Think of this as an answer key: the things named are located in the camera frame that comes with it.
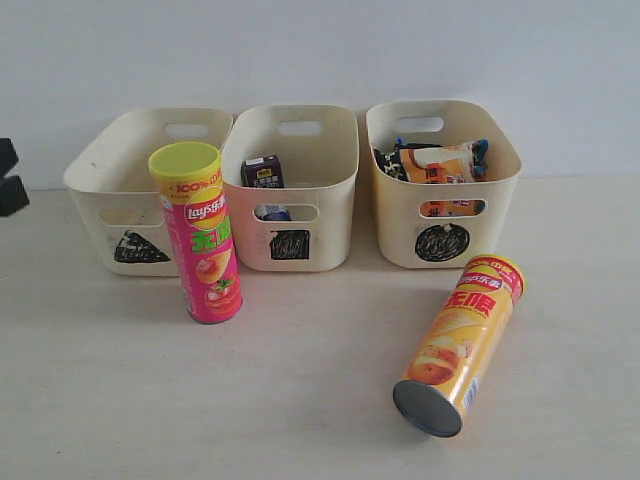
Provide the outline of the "blue white milk carton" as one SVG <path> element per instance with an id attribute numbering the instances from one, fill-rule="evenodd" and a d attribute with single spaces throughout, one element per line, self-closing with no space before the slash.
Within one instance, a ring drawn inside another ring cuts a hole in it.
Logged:
<path id="1" fill-rule="evenodd" d="M 254 214 L 261 221 L 291 221 L 289 210 L 284 205 L 258 205 Z"/>

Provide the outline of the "purple drink carton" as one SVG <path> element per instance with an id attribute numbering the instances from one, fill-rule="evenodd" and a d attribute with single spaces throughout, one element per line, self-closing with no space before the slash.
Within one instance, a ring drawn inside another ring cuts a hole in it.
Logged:
<path id="1" fill-rule="evenodd" d="M 241 180 L 244 187 L 277 188 L 285 187 L 280 159 L 277 155 L 244 160 L 241 165 Z"/>

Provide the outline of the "left cream plastic bin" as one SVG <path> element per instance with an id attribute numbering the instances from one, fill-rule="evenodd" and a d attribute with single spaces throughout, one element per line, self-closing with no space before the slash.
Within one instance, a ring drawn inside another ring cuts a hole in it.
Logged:
<path id="1" fill-rule="evenodd" d="M 148 160 L 194 140 L 220 149 L 233 116 L 215 108 L 148 108 L 112 121 L 74 160 L 64 183 L 97 257 L 123 276 L 176 277 L 171 241 Z"/>

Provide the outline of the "cream plastic bin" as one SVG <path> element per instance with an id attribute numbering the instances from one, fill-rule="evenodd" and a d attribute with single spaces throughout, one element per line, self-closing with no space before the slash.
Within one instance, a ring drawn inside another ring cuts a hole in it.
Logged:
<path id="1" fill-rule="evenodd" d="M 494 251 L 522 163 L 493 117 L 461 100 L 383 103 L 366 113 L 371 151 L 392 151 L 396 140 L 442 146 L 485 139 L 488 172 L 481 182 L 418 184 L 373 169 L 373 211 L 379 250 L 409 269 L 461 268 Z"/>
<path id="2" fill-rule="evenodd" d="M 250 188 L 244 160 L 277 155 L 285 187 Z M 321 272 L 349 255 L 359 132 L 333 105 L 266 105 L 240 114 L 222 150 L 224 192 L 237 255 L 247 267 Z M 291 221 L 261 221 L 258 205 L 284 205 Z"/>
<path id="3" fill-rule="evenodd" d="M 74 160 L 64 183 L 97 257 L 123 276 L 176 277 L 171 241 L 148 160 L 194 140 L 220 149 L 233 116 L 215 108 L 148 108 L 112 121 Z"/>

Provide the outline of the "pink Lays chips can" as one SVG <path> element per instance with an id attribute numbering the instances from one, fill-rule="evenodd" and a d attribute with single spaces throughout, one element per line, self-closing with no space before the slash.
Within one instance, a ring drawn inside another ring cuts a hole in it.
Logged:
<path id="1" fill-rule="evenodd" d="M 223 190 L 221 152 L 208 143 L 180 141 L 152 153 L 148 167 L 190 316 L 206 325 L 233 318 L 243 295 Z"/>

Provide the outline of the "middle cream plastic bin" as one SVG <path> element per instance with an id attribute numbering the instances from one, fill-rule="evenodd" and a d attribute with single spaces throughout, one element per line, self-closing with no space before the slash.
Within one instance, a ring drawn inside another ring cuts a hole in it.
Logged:
<path id="1" fill-rule="evenodd" d="M 250 188 L 244 160 L 277 155 L 285 187 Z M 247 267 L 321 272 L 349 255 L 359 132 L 333 105 L 266 105 L 240 114 L 222 150 L 224 192 L 237 255 Z M 261 221 L 258 205 L 284 205 L 291 221 Z"/>

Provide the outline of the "right cream plastic bin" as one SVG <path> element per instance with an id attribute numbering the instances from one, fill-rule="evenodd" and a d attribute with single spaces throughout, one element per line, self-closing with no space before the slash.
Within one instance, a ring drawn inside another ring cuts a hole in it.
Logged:
<path id="1" fill-rule="evenodd" d="M 493 117 L 461 100 L 383 103 L 366 113 L 371 151 L 392 151 L 396 140 L 442 146 L 485 139 L 488 172 L 481 182 L 418 184 L 373 169 L 373 211 L 379 250 L 409 269 L 461 268 L 494 251 L 522 163 Z"/>

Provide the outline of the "yellow Lays chips can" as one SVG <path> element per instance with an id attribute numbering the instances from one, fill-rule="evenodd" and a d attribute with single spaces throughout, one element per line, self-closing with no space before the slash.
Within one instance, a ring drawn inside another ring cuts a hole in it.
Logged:
<path id="1" fill-rule="evenodd" d="M 436 437 L 460 433 L 525 288 L 513 261 L 494 254 L 469 260 L 393 388 L 410 423 Z"/>

